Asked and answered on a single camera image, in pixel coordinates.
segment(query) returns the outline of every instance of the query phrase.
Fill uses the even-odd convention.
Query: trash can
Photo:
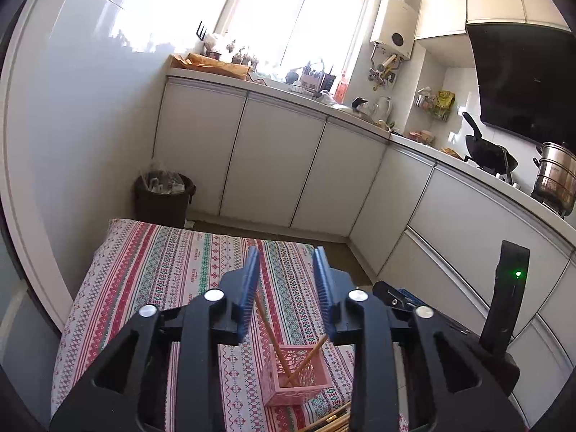
[[[134,206],[136,219],[170,228],[183,228],[186,208],[196,193],[196,186],[188,177],[178,174],[184,182],[181,193],[154,193],[146,188],[142,177],[134,182]]]

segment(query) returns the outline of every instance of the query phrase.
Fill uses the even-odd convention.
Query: brown floor tile
[[[198,232],[231,235],[233,237],[251,237],[262,240],[284,240],[286,242],[309,243],[315,247],[323,246],[332,268],[346,271],[355,285],[372,285],[370,279],[358,263],[358,260],[356,260],[345,243],[322,242],[320,240],[301,239],[298,237],[290,237],[288,235],[267,234],[265,232],[229,228],[227,226],[220,226],[202,221],[196,221],[192,229]]]

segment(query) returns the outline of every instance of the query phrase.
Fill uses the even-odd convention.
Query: window
[[[227,30],[235,51],[258,58],[258,72],[284,81],[308,62],[339,75],[351,60],[368,0],[236,0]]]

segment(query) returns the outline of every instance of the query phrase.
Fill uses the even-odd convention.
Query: baseboard
[[[285,228],[273,224],[260,224],[257,222],[233,219],[232,217],[214,216],[199,211],[188,209],[186,213],[188,220],[200,220],[218,226],[227,226],[254,232],[265,232],[267,234],[285,235],[287,237],[302,238],[307,240],[321,240],[322,242],[348,243],[348,238],[342,235],[326,234],[324,232],[313,232],[302,229]]]
[[[352,252],[352,255],[354,255],[354,258],[356,258],[356,260],[358,261],[358,263],[362,267],[362,270],[364,270],[364,273],[366,273],[366,275],[368,276],[370,281],[372,281],[372,284],[375,284],[375,282],[378,281],[378,275],[376,273],[374,273],[372,268],[370,268],[370,265],[368,264],[368,262],[366,261],[364,256],[360,253],[360,250],[358,250],[358,247],[356,245],[354,245],[352,240],[348,239],[346,243],[348,245],[348,248]]]

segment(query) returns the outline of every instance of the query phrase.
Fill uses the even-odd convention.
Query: lattice basket
[[[314,345],[280,345],[286,358],[290,371],[295,371],[307,354],[314,349]],[[274,346],[270,345],[270,354],[262,371],[260,372],[260,386],[262,388],[262,401],[265,406],[287,406],[302,404],[314,398],[324,388],[332,387],[332,380],[326,368],[322,350],[318,351],[308,365],[298,375],[298,387],[289,384],[282,388],[288,376],[284,372]]]

